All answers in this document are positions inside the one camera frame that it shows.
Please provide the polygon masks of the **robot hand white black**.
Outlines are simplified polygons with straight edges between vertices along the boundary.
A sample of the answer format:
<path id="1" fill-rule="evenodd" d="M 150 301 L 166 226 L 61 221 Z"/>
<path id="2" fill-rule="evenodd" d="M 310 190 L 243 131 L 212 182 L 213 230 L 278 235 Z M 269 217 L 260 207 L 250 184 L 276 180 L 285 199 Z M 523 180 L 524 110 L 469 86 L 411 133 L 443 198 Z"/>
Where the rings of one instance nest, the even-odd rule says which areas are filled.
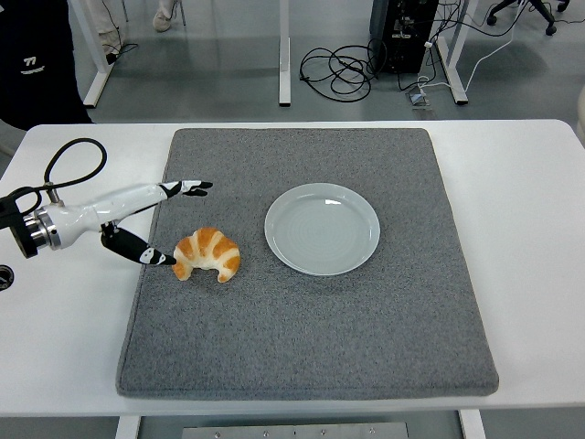
<path id="1" fill-rule="evenodd" d="M 204 197 L 211 187 L 210 182 L 201 180 L 139 184 L 113 191 L 86 205 L 48 205 L 45 207 L 49 218 L 48 245 L 53 250 L 65 249 L 83 233 L 98 231 L 102 246 L 127 260 L 140 264 L 174 265 L 174 257 L 158 251 L 142 238 L 121 228 L 119 223 L 176 195 Z"/>

